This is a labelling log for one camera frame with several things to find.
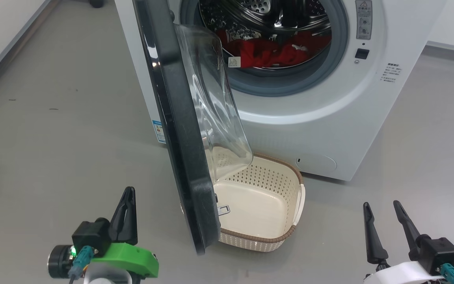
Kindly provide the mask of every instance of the green led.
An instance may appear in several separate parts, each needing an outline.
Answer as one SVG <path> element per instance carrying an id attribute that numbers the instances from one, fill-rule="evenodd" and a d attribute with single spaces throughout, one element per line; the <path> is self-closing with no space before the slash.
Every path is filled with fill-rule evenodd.
<path id="1" fill-rule="evenodd" d="M 70 255 L 76 257 L 76 248 L 74 248 L 74 246 L 71 246 Z"/>

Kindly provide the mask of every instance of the sticker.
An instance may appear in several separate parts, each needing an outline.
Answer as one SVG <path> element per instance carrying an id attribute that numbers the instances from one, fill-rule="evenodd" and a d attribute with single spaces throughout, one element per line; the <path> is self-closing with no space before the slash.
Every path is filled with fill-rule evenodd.
<path id="1" fill-rule="evenodd" d="M 241 67 L 241 57 L 234 56 L 229 57 L 229 68 L 240 68 Z"/>
<path id="2" fill-rule="evenodd" d="M 162 123 L 160 121 L 152 120 L 153 128 L 155 129 L 155 134 L 157 135 L 157 140 L 160 143 L 166 144 L 166 137 L 164 137 L 164 129 L 162 129 Z"/>
<path id="3" fill-rule="evenodd" d="M 357 38 L 371 39 L 372 1 L 355 0 L 357 6 Z"/>
<path id="4" fill-rule="evenodd" d="M 380 81 L 388 82 L 388 83 L 395 83 L 397 78 L 400 76 L 402 72 L 402 68 L 395 63 L 388 63 L 386 64 L 385 70 L 381 75 Z"/>
<path id="5" fill-rule="evenodd" d="M 217 209 L 218 209 L 218 216 L 222 216 L 222 215 L 225 215 L 225 214 L 231 212 L 229 205 L 223 205 L 223 206 L 218 207 Z"/>

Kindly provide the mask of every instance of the basket handle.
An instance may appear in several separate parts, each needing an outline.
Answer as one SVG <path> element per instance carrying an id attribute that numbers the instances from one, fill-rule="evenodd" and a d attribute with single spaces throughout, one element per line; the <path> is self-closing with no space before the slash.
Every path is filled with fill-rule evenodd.
<path id="1" fill-rule="evenodd" d="M 299 223 L 299 219 L 301 219 L 302 209 L 304 208 L 304 200 L 306 199 L 306 189 L 304 188 L 304 184 L 301 183 L 301 190 L 297 196 L 297 210 L 295 211 L 294 215 L 294 226 Z"/>

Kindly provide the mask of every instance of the green 3d-printed part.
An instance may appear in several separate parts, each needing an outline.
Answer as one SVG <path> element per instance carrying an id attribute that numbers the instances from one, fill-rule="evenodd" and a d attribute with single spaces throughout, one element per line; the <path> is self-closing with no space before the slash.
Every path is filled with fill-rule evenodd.
<path id="1" fill-rule="evenodd" d="M 111 244 L 103 257 L 94 257 L 92 262 L 104 262 L 146 278 L 159 275 L 159 262 L 151 252 L 126 243 Z"/>

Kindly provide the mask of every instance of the clothing tag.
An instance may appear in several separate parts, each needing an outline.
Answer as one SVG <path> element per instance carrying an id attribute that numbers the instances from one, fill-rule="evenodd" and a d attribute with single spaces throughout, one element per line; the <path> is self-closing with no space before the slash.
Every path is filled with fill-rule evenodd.
<path id="1" fill-rule="evenodd" d="M 229 68 L 240 68 L 241 67 L 241 57 L 234 56 L 229 57 Z"/>

